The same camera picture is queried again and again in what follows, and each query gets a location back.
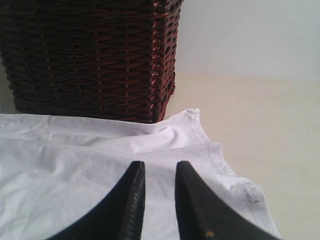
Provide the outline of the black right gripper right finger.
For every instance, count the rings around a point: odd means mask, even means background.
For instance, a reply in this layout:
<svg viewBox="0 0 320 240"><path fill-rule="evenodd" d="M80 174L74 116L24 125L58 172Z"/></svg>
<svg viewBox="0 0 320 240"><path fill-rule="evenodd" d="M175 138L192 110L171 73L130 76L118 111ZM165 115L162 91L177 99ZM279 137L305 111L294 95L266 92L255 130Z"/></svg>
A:
<svg viewBox="0 0 320 240"><path fill-rule="evenodd" d="M175 209L182 240L276 239L220 199L188 161L176 165Z"/></svg>

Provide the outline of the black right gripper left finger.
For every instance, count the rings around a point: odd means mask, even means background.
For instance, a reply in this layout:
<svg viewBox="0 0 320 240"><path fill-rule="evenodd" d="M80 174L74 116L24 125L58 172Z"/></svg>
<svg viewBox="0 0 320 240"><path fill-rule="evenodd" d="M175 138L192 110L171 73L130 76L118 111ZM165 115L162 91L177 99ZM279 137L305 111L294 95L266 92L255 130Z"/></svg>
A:
<svg viewBox="0 0 320 240"><path fill-rule="evenodd" d="M145 212L145 163L133 161L87 214L50 240L140 240Z"/></svg>

